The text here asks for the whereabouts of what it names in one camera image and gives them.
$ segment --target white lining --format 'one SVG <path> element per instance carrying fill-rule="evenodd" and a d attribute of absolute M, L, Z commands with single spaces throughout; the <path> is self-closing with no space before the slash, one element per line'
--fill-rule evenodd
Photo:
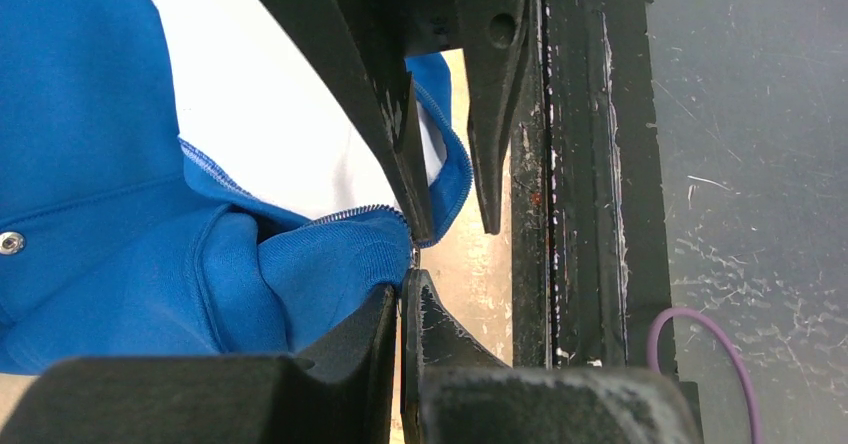
<path fill-rule="evenodd" d="M 309 218 L 398 207 L 368 146 L 259 0 L 152 1 L 183 140 L 254 197 Z M 420 105 L 419 115 L 432 183 L 445 156 Z"/>

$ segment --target gray floor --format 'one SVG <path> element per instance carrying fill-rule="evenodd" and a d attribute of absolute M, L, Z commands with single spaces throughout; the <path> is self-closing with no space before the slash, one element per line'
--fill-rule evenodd
<path fill-rule="evenodd" d="M 673 299 L 736 341 L 767 442 L 848 439 L 846 11 L 848 0 L 648 9 Z M 746 442 L 728 359 L 697 327 L 675 329 L 707 443 Z"/>

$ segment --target black metal frame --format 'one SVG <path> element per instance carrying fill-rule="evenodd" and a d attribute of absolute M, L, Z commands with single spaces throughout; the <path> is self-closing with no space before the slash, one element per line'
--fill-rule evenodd
<path fill-rule="evenodd" d="M 519 365 L 644 365 L 648 324 L 671 306 L 650 1 L 538 1 L 542 85 L 525 90 L 542 104 L 512 139 Z M 662 339 L 673 370 L 670 328 Z"/>
<path fill-rule="evenodd" d="M 696 443 L 698 425 L 669 380 L 644 369 L 510 369 L 411 270 L 402 298 L 401 414 L 419 444 Z"/>

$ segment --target blue fabric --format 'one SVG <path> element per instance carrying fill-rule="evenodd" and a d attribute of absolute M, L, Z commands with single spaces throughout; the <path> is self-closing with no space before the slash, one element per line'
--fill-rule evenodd
<path fill-rule="evenodd" d="M 470 164 L 444 61 L 408 65 L 448 150 L 431 186 L 441 237 Z M 27 239 L 0 256 L 0 372 L 296 352 L 400 285 L 411 245 L 394 213 L 308 225 L 210 175 L 177 135 L 149 0 L 0 0 L 0 232 Z"/>

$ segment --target black plastic part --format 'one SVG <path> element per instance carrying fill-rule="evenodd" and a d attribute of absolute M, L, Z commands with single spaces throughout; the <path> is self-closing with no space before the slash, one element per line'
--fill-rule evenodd
<path fill-rule="evenodd" d="M 430 273 L 411 269 L 404 280 L 401 319 L 401 402 L 407 444 L 424 441 L 419 426 L 420 389 L 432 367 L 506 367 L 472 336 L 439 300 Z"/>
<path fill-rule="evenodd" d="M 260 0 L 321 76 L 379 161 L 416 241 L 433 215 L 411 75 L 367 0 Z"/>
<path fill-rule="evenodd" d="M 405 55 L 461 47 L 453 0 L 369 0 Z"/>
<path fill-rule="evenodd" d="M 701 440 L 704 439 L 704 423 L 701 421 L 701 396 L 698 392 L 698 383 L 692 381 L 681 381 L 677 383 L 680 393 L 686 399 L 689 405 L 689 411 L 695 419 L 695 427 L 698 428 L 698 435 Z"/>
<path fill-rule="evenodd" d="M 427 377 L 427 444 L 700 442 L 674 384 L 645 370 L 438 368 Z"/>
<path fill-rule="evenodd" d="M 0 443 L 386 443 L 395 293 L 297 357 L 67 361 L 27 391 Z"/>
<path fill-rule="evenodd" d="M 529 58 L 529 0 L 455 0 L 465 51 L 468 139 L 483 228 L 500 232 L 503 163 Z"/>
<path fill-rule="evenodd" d="M 671 306 L 649 1 L 541 2 L 544 92 L 534 89 L 533 68 L 522 87 L 526 100 L 544 104 L 522 108 L 512 140 L 517 365 L 644 366 L 648 327 Z M 639 239 L 621 241 L 628 236 Z M 676 380 L 671 326 L 660 344 Z M 697 385 L 679 385 L 700 423 Z"/>

